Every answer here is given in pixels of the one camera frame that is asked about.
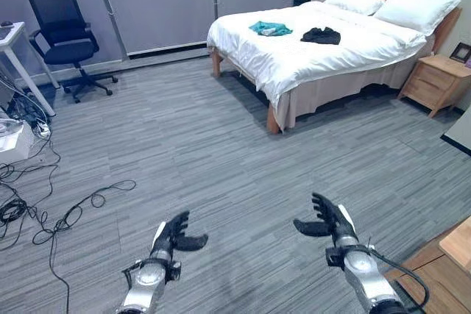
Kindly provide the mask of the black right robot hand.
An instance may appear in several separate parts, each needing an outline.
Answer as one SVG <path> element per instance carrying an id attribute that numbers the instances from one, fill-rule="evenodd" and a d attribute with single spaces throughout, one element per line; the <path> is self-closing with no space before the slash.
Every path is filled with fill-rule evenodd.
<path id="1" fill-rule="evenodd" d="M 293 225 L 298 232 L 313 238 L 331 236 L 334 244 L 347 237 L 358 240 L 352 224 L 344 216 L 338 205 L 335 205 L 320 193 L 312 193 L 311 201 L 320 221 L 304 222 L 294 219 Z"/>

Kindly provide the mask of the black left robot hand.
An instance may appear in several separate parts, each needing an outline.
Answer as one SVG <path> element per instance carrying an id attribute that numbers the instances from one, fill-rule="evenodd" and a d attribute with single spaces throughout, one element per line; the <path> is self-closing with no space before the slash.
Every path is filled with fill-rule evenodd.
<path id="1" fill-rule="evenodd" d="M 170 221 L 163 221 L 157 228 L 152 241 L 151 254 L 164 250 L 169 254 L 177 251 L 199 251 L 204 248 L 208 241 L 208 235 L 190 237 L 185 234 L 188 228 L 188 210 L 176 215 Z"/>

